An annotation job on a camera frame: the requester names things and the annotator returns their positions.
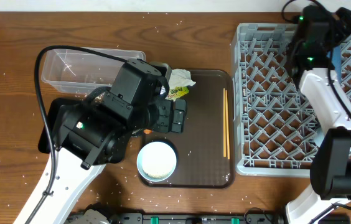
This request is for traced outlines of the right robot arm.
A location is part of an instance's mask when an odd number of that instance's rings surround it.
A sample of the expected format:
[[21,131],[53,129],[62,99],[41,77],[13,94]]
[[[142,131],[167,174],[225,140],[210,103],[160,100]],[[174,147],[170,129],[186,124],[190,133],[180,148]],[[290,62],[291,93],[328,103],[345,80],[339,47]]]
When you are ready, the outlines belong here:
[[337,208],[351,210],[351,102],[337,80],[333,49],[351,35],[351,10],[335,14],[311,1],[286,48],[286,70],[308,99],[324,139],[310,166],[310,184],[275,223],[319,223]]

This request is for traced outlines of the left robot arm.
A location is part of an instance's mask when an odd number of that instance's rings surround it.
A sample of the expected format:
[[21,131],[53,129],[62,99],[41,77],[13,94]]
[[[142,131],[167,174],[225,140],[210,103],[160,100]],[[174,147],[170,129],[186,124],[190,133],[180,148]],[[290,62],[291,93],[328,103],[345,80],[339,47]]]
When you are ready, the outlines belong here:
[[108,163],[123,160],[130,137],[145,129],[181,133],[187,103],[168,100],[166,64],[127,60],[111,87],[96,88],[83,101],[60,105],[48,160],[16,223],[63,223],[89,184]]

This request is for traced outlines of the small blue cup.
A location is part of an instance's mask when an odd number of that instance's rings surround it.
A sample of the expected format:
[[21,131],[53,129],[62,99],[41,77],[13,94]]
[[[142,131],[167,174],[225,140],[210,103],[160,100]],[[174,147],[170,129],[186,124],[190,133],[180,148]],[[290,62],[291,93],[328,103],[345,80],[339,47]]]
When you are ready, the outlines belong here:
[[325,138],[325,133],[323,132],[322,128],[320,126],[316,127],[316,129],[314,130],[313,140],[317,147],[321,146],[324,138]]

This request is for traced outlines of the large blue plate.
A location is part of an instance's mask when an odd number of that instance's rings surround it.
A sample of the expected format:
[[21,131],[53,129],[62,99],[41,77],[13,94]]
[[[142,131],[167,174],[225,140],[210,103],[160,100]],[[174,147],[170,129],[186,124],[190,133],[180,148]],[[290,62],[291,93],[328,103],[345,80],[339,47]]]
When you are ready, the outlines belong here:
[[340,53],[340,46],[336,46],[333,48],[332,51],[329,51],[327,53],[327,57],[331,58],[332,64],[334,66],[334,71],[335,73],[331,73],[331,77],[333,80],[337,80],[339,83],[341,83],[342,75],[341,75],[341,53]]

